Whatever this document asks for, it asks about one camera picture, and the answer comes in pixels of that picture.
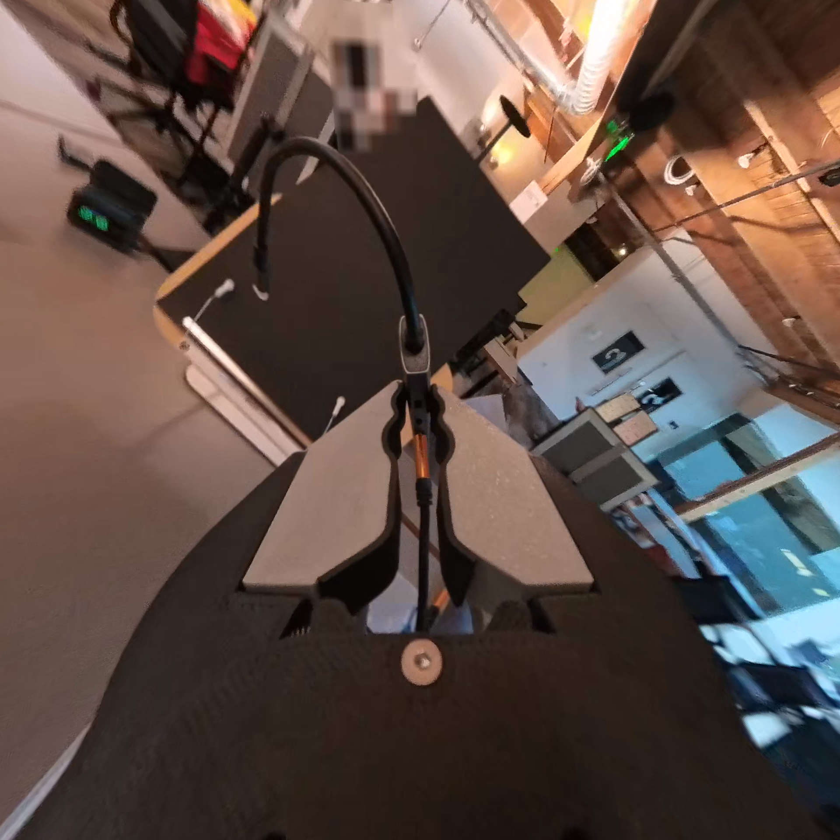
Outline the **metal ceiling pipe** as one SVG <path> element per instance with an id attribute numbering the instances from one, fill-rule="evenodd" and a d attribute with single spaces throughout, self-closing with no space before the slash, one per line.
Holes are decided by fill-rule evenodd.
<path id="1" fill-rule="evenodd" d="M 530 89 L 540 88 L 555 101 L 574 95 L 576 81 L 526 2 L 464 1 L 464 5 L 504 57 L 528 80 Z"/>

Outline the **black panel with wooden edge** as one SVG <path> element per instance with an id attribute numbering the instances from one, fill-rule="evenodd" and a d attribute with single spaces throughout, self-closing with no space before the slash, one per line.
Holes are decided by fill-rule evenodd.
<path id="1" fill-rule="evenodd" d="M 352 154 L 395 224 L 429 331 L 431 372 L 454 359 L 549 261 L 430 98 L 382 146 Z M 400 378 L 403 315 L 385 249 L 347 185 L 325 168 L 270 214 L 269 299 L 253 249 L 257 207 L 171 277 L 156 304 L 178 343 L 182 321 L 226 279 L 234 292 L 198 324 L 283 415 L 293 436 L 320 436 L 338 396 L 343 416 Z"/>

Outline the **black office chair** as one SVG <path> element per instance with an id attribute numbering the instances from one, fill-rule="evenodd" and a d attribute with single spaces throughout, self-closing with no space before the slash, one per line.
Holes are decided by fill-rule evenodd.
<path id="1" fill-rule="evenodd" d="M 242 78 L 250 62 L 265 15 L 255 14 L 258 24 L 250 42 L 246 63 L 240 71 L 234 105 L 230 110 L 205 101 L 190 87 L 185 75 L 186 54 L 195 24 L 197 1 L 122 1 L 114 2 L 109 11 L 109 22 L 114 33 L 128 49 L 124 59 L 86 43 L 86 49 L 110 67 L 122 71 L 139 85 L 153 86 L 164 92 L 163 102 L 153 100 L 138 88 L 128 89 L 95 77 L 87 89 L 95 101 L 109 89 L 125 100 L 135 103 L 134 108 L 106 112 L 106 119 L 117 129 L 131 123 L 148 123 L 158 134 L 166 134 L 183 160 L 179 175 L 164 174 L 165 180 L 179 193 L 189 195 L 194 203 L 203 194 L 205 200 L 219 196 L 228 179 L 223 166 L 207 149 L 208 141 L 215 140 L 214 128 L 223 112 L 235 110 L 235 100 L 242 85 Z"/>

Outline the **red jacket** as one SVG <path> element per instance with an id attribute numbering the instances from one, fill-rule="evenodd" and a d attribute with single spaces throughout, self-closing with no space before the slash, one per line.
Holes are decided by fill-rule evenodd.
<path id="1" fill-rule="evenodd" d="M 185 78 L 205 101 L 230 110 L 258 17 L 250 2 L 198 1 L 194 7 Z"/>

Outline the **white flexible duct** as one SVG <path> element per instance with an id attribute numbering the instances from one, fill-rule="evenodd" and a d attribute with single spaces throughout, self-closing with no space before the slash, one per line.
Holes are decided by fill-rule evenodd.
<path id="1" fill-rule="evenodd" d="M 551 97 L 559 110 L 584 117 L 595 110 L 617 58 L 635 50 L 651 18 L 656 1 L 555 2 L 565 29 L 582 38 L 582 52 L 574 77 L 564 70 Z"/>

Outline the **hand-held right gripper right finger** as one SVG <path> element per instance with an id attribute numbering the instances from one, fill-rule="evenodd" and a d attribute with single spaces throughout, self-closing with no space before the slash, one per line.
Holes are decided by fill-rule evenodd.
<path id="1" fill-rule="evenodd" d="M 451 392 L 434 389 L 437 545 L 452 603 L 589 592 L 594 577 L 530 453 Z"/>

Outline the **green exit sign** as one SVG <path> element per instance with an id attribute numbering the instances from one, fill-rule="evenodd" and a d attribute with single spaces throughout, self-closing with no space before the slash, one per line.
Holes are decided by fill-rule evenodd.
<path id="1" fill-rule="evenodd" d="M 606 125 L 608 148 L 602 157 L 602 164 L 606 164 L 620 152 L 624 151 L 634 137 L 635 132 L 630 125 L 629 119 L 611 119 Z"/>

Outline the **grey felt panel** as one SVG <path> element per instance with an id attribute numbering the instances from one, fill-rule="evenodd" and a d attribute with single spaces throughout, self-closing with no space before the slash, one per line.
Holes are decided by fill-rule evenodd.
<path id="1" fill-rule="evenodd" d="M 260 30 L 224 142 L 237 163 L 262 117 L 292 137 L 326 142 L 334 129 L 333 95 L 324 55 L 279 16 Z"/>

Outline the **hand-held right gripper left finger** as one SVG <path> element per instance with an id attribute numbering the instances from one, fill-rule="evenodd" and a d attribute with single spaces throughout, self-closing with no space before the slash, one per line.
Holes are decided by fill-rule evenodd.
<path id="1" fill-rule="evenodd" d="M 356 614 L 400 563 L 403 385 L 394 381 L 308 447 L 242 585 L 332 599 Z"/>

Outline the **small black wall sign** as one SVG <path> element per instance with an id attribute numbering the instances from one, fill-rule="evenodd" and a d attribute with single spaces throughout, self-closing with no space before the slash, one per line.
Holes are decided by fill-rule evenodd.
<path id="1" fill-rule="evenodd" d="M 637 396 L 637 401 L 646 414 L 652 414 L 681 396 L 683 392 L 677 383 L 667 377 L 641 392 Z"/>

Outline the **large black wall sign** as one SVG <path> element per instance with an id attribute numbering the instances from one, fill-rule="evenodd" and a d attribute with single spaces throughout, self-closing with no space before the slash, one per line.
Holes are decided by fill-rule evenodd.
<path id="1" fill-rule="evenodd" d="M 591 357 L 604 375 L 610 374 L 646 350 L 645 343 L 634 331 L 627 331 Z"/>

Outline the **silver bar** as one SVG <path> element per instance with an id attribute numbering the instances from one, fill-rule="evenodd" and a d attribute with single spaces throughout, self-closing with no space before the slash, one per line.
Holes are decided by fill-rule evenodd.
<path id="1" fill-rule="evenodd" d="M 192 317 L 184 317 L 182 326 L 188 341 L 197 344 L 202 351 L 214 360 L 237 384 L 256 400 L 268 404 L 268 396 L 257 386 L 257 383 L 234 361 L 218 342 Z"/>

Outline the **black device with green display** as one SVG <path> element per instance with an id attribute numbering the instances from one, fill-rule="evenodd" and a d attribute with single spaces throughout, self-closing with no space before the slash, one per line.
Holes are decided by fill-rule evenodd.
<path id="1" fill-rule="evenodd" d="M 144 226 L 158 194 L 107 159 L 94 162 L 85 185 L 76 189 L 67 222 L 122 253 L 141 247 Z"/>

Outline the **black round lamp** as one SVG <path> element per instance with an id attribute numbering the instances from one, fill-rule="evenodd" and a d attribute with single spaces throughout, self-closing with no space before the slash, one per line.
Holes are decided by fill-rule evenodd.
<path id="1" fill-rule="evenodd" d="M 494 148 L 504 136 L 504 134 L 507 133 L 510 129 L 516 130 L 517 133 L 525 140 L 528 140 L 532 137 L 528 121 L 519 111 L 517 106 L 507 96 L 503 94 L 500 94 L 498 98 L 498 103 L 500 105 L 500 110 L 505 120 L 501 125 L 500 129 L 491 137 L 489 141 L 486 142 L 482 152 L 480 152 L 479 155 L 476 157 L 476 162 L 478 164 L 483 162 L 490 155 L 490 153 L 494 150 Z"/>

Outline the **grey stacked boxes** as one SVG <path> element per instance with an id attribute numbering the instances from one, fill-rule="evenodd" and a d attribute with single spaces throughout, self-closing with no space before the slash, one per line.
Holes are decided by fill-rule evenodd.
<path id="1" fill-rule="evenodd" d="M 653 489 L 658 479 L 592 407 L 537 443 L 533 455 L 545 459 L 604 512 Z"/>

